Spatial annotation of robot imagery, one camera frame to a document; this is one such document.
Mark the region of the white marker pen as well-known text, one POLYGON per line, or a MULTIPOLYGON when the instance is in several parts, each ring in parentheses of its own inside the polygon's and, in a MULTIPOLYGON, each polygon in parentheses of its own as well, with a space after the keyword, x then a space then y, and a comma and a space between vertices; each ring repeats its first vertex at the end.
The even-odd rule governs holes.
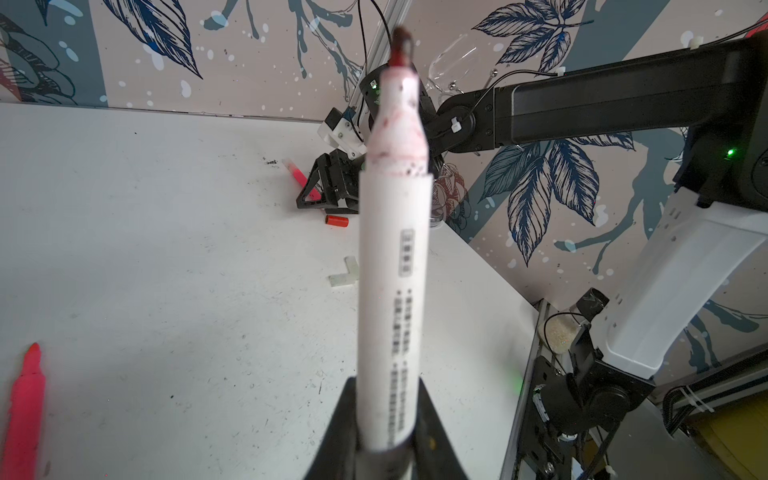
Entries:
POLYGON ((369 452, 404 444, 417 416, 434 177, 413 51, 411 34, 395 28, 359 175, 356 423, 369 452))

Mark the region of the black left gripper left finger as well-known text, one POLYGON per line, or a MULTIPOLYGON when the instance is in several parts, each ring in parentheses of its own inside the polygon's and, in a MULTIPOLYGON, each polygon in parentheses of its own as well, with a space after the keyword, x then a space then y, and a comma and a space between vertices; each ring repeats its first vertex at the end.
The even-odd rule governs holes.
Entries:
POLYGON ((346 380, 305 480, 354 480, 358 473, 356 378, 346 380))

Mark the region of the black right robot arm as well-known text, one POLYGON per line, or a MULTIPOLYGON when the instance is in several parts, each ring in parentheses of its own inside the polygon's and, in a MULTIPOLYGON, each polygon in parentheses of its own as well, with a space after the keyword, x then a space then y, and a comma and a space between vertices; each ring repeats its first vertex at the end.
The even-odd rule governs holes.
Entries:
POLYGON ((592 343, 616 369, 648 379, 672 340, 720 283, 767 237, 767 37, 714 41, 533 81, 457 95, 420 114, 413 43, 394 33, 387 64, 371 79, 374 125, 361 142, 326 131, 340 171, 315 166, 317 206, 346 198, 361 217, 358 380, 406 380, 418 370, 424 315, 430 160, 452 151, 516 146, 509 216, 519 245, 537 239, 556 198, 594 203, 583 144, 626 141, 635 131, 689 131, 675 191, 639 264, 592 343))

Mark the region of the pink highlighter pen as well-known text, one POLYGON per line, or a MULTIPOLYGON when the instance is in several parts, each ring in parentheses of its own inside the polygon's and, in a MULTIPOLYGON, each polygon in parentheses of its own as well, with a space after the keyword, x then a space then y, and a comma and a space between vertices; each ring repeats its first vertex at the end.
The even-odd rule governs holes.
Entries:
POLYGON ((41 361, 41 348, 33 343, 24 355, 21 373, 11 390, 1 458, 2 479, 36 478, 46 389, 41 361))

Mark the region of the red pen cap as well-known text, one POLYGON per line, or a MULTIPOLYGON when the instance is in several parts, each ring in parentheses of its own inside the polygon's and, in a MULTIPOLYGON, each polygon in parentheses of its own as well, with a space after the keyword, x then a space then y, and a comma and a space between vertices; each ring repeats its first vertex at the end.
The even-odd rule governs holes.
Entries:
POLYGON ((333 227, 347 228, 349 225, 349 219, 336 215, 327 215, 325 217, 325 224, 333 227))

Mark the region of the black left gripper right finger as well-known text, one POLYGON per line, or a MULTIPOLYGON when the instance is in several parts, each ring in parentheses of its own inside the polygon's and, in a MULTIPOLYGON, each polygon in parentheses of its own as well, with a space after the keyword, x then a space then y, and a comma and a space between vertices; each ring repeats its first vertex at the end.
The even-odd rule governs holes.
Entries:
POLYGON ((422 379, 419 380, 418 385, 417 414, 412 445, 413 479, 468 479, 422 379))

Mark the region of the red highlighter pen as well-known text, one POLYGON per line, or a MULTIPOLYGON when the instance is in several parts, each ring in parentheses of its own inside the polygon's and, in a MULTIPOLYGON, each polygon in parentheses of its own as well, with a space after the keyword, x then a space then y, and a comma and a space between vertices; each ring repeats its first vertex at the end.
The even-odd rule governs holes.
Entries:
MULTIPOLYGON (((283 159, 282 163, 288 169, 300 187, 304 189, 308 185, 308 179, 304 173, 290 159, 283 159)), ((322 196, 316 189, 312 188, 307 193, 302 193, 301 199, 309 201, 320 201, 322 196)))

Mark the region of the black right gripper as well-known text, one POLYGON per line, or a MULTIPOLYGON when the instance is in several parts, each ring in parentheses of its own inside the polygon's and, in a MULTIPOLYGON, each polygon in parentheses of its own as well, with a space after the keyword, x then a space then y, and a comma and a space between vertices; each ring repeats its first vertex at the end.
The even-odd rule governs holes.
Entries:
POLYGON ((318 159, 322 192, 307 181, 296 199, 300 210, 325 210, 329 214, 359 213, 359 175, 365 156, 352 159, 340 149, 318 159))

